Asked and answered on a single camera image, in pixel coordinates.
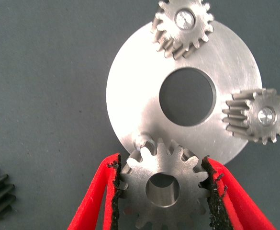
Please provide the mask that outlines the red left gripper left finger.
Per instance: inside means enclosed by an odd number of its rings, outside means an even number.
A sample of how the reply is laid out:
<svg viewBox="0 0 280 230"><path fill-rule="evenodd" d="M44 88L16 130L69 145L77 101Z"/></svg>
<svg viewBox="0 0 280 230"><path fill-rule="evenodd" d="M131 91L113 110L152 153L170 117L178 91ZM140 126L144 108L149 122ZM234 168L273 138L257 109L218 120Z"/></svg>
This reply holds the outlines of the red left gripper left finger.
<svg viewBox="0 0 280 230"><path fill-rule="evenodd" d="M119 209L121 156L119 153L106 157L99 165L90 186L78 207L68 229L94 230L96 228L103 196L105 209L104 230L117 230Z"/></svg>

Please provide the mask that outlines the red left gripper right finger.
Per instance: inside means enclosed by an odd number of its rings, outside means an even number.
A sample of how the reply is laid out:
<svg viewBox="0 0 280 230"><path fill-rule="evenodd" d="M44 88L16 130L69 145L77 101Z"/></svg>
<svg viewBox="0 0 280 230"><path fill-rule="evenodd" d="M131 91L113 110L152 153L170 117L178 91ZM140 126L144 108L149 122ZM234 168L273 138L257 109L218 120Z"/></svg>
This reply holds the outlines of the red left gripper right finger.
<svg viewBox="0 0 280 230"><path fill-rule="evenodd" d="M209 157L202 160L209 180L207 199L213 230L274 230L274 225L259 209L231 172Z"/></svg>

